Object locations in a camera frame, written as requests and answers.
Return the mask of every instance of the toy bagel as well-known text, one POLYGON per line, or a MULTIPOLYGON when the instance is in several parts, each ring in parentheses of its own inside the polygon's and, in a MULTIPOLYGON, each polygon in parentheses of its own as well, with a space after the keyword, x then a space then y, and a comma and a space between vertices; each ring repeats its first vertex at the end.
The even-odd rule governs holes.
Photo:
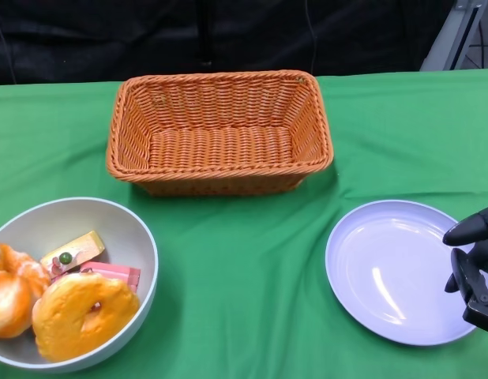
POLYGON ((138 309, 138 297, 122 280, 94 272, 63 276, 33 309, 39 353, 51 362, 88 353, 115 336, 138 309))
POLYGON ((19 336, 30 327, 32 307, 50 284, 40 263, 0 244, 0 338, 19 336))

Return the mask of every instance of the black backdrop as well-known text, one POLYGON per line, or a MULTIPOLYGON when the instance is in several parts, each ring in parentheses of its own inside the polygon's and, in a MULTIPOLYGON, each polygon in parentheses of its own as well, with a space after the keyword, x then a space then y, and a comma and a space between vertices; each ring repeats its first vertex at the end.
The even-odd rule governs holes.
MULTIPOLYGON (((417 70, 452 4, 308 0, 317 37, 313 72, 417 70)), ((0 28, 18 83, 120 81, 149 73, 310 71, 313 56, 304 0, 7 0, 0 1, 0 28), (208 25, 206 36, 200 24, 208 25)), ((10 82, 0 40, 0 84, 10 82)))

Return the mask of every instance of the food in bowl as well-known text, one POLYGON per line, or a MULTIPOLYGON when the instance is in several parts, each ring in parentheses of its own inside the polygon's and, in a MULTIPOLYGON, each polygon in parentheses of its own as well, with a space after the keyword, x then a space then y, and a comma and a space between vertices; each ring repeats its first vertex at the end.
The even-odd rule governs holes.
POLYGON ((32 325, 40 355, 62 362, 119 333, 139 310, 140 270, 90 261, 104 250, 95 231, 40 263, 0 244, 0 338, 32 325))
POLYGON ((50 273, 51 278, 54 278, 99 256, 104 250, 100 236, 95 231, 90 231, 50 252, 40 263, 50 273))
POLYGON ((39 353, 61 362, 88 353, 114 337, 139 310, 127 283, 95 272, 64 276, 33 307, 39 353))
POLYGON ((32 306, 50 284, 40 263, 0 243, 0 338, 14 338, 30 328, 32 306))

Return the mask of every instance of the metal frame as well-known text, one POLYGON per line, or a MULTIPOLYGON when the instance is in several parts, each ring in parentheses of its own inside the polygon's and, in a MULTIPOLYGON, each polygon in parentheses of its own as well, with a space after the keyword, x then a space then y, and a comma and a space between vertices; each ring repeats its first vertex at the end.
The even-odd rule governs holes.
POLYGON ((488 0, 456 0, 421 71, 459 69, 488 0))

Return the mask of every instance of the wicker basket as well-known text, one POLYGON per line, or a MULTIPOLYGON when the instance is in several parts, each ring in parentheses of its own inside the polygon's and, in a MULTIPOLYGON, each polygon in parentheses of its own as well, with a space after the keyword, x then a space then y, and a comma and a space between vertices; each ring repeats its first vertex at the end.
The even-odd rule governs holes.
POLYGON ((332 158, 317 82, 291 70, 130 79, 107 147, 111 175, 158 196, 288 191, 332 158))

